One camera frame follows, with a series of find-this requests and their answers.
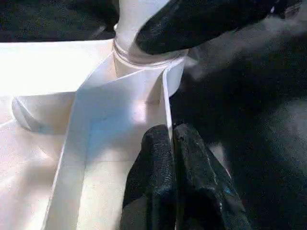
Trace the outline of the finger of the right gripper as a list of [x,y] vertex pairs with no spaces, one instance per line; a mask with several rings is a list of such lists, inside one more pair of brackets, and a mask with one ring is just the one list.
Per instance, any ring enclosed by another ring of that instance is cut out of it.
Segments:
[[170,0],[136,36],[138,48],[150,55],[183,50],[240,30],[267,16],[295,16],[301,0]]

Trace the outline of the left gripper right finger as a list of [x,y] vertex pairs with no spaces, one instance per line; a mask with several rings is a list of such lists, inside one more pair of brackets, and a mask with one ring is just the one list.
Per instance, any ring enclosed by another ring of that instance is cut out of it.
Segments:
[[246,211],[226,169],[195,128],[173,130],[177,175],[177,229],[250,230]]

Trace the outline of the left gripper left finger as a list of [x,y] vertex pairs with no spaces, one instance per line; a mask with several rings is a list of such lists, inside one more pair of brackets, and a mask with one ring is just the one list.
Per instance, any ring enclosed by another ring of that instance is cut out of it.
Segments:
[[173,230],[176,222],[176,176],[168,129],[145,132],[141,150],[125,186],[121,230]]

